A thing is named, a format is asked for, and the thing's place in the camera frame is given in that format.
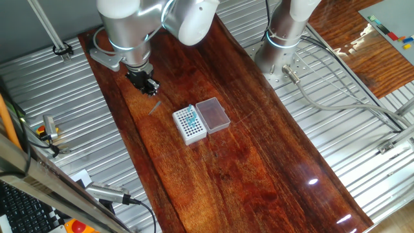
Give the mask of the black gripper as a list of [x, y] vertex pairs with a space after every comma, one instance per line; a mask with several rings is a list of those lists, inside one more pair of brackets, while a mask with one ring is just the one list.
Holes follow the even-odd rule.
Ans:
[[146, 71], [128, 72], [125, 77], [141, 93], [148, 96], [155, 96], [157, 94], [157, 89], [160, 85], [156, 80], [152, 79], [153, 71], [150, 73], [147, 73]]

